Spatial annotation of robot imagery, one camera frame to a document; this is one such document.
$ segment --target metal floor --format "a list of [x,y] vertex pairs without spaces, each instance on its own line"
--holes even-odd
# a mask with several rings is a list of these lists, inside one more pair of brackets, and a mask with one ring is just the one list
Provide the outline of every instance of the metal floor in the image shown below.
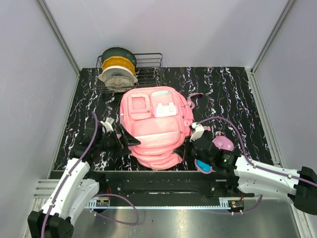
[[[247,201],[247,207],[255,205]],[[108,210],[105,215],[134,222],[133,210]],[[132,227],[94,217],[84,211],[75,225],[75,238],[299,238],[289,204],[264,200],[245,215],[219,215],[207,210],[140,210],[141,224]]]

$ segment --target gray wall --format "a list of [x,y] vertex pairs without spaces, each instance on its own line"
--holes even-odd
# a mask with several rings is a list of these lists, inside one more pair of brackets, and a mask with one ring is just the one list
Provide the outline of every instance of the gray wall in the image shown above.
[[297,2],[256,76],[286,166],[317,172],[316,12],[317,1]]
[[0,237],[17,238],[52,162],[76,74],[36,1],[2,0],[0,33]]
[[251,67],[287,0],[46,0],[80,67],[113,46],[165,66]]

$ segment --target small blue lid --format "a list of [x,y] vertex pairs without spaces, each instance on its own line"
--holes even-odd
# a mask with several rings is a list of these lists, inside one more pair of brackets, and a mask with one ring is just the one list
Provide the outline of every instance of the small blue lid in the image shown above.
[[208,173],[212,170],[212,167],[205,164],[204,162],[200,161],[200,160],[196,160],[196,164],[197,166],[204,172]]

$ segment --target pink backpack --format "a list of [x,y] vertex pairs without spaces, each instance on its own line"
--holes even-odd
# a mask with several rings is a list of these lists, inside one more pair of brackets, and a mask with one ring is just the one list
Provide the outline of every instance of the pink backpack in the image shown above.
[[137,88],[126,92],[120,105],[120,123],[141,144],[131,146],[139,163],[165,170],[182,161],[174,149],[191,134],[192,102],[171,87]]

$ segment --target metal wire rack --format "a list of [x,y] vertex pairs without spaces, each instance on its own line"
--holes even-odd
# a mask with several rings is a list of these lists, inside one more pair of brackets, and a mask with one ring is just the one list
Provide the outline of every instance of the metal wire rack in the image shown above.
[[[137,59],[136,77],[138,82],[133,86],[127,87],[106,87],[101,80],[97,80],[96,88],[101,93],[125,92],[132,88],[155,87],[163,84],[161,53],[134,54]],[[97,58],[96,70],[93,79],[102,73],[102,56]]]

